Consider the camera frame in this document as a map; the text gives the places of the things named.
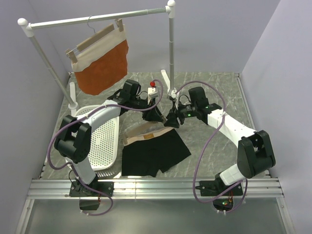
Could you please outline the black underwear beige waistband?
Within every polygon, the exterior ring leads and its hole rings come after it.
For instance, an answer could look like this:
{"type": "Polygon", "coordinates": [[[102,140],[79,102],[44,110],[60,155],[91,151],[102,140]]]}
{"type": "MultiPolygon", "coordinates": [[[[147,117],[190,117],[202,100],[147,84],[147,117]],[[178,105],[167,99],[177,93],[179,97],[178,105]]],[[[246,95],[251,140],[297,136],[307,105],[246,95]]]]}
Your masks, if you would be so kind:
{"type": "Polygon", "coordinates": [[[191,155],[174,128],[163,128],[127,140],[122,150],[123,176],[152,176],[168,171],[191,155]]]}

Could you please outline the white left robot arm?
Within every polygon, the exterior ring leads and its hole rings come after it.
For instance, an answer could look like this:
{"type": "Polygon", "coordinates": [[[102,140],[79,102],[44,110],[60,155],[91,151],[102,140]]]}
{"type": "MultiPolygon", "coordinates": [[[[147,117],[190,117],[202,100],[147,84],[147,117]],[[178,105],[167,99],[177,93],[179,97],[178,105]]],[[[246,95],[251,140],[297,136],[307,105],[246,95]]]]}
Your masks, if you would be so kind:
{"type": "Polygon", "coordinates": [[[160,80],[152,83],[158,85],[149,87],[147,98],[140,97],[141,85],[134,80],[126,80],[123,87],[115,91],[97,108],[79,117],[67,115],[61,123],[59,131],[53,136],[50,148],[54,147],[66,160],[75,174],[76,187],[87,196],[100,194],[98,176],[92,169],[88,154],[91,149],[92,133],[125,112],[138,111],[144,116],[149,113],[159,114],[157,105],[163,96],[163,85],[160,80]]]}

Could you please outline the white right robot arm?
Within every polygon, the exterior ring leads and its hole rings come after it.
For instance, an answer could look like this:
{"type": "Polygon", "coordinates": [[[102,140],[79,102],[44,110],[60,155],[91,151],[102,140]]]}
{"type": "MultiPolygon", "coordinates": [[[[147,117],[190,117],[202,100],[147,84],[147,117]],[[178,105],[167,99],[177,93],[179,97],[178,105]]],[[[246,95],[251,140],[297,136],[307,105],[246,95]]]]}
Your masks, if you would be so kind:
{"type": "Polygon", "coordinates": [[[202,87],[189,90],[189,104],[171,98],[173,106],[165,126],[178,128],[186,118],[196,117],[226,136],[237,148],[236,164],[218,173],[212,182],[212,191],[225,195],[232,185],[272,168],[276,164],[269,134],[245,126],[216,103],[209,103],[202,87]]]}

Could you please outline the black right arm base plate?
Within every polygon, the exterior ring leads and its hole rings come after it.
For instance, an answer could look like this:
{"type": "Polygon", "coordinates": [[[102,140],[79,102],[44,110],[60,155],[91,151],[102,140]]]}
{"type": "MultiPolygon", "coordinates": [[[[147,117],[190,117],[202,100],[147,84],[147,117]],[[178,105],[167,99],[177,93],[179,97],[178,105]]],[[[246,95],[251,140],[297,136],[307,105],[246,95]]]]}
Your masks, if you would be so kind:
{"type": "MultiPolygon", "coordinates": [[[[212,180],[202,180],[199,182],[198,186],[195,186],[197,190],[200,190],[201,196],[217,196],[220,193],[224,192],[230,186],[226,186],[221,182],[216,182],[212,180]]],[[[233,187],[230,191],[226,192],[223,196],[234,195],[239,196],[243,195],[243,190],[241,183],[233,187]]]]}

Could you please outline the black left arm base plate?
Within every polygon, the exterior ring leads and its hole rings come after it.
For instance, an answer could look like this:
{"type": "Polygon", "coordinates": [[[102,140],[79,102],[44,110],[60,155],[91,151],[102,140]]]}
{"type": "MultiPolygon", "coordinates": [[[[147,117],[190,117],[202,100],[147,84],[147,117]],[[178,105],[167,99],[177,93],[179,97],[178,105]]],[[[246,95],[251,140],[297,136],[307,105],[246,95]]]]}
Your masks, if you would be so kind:
{"type": "MultiPolygon", "coordinates": [[[[114,191],[114,183],[111,181],[108,182],[92,182],[91,184],[87,185],[88,187],[92,188],[93,190],[100,191],[101,193],[105,193],[109,196],[113,195],[114,191]]],[[[73,181],[71,184],[70,197],[95,197],[95,196],[102,196],[98,192],[94,192],[85,186],[83,186],[79,181],[73,181]]]]}

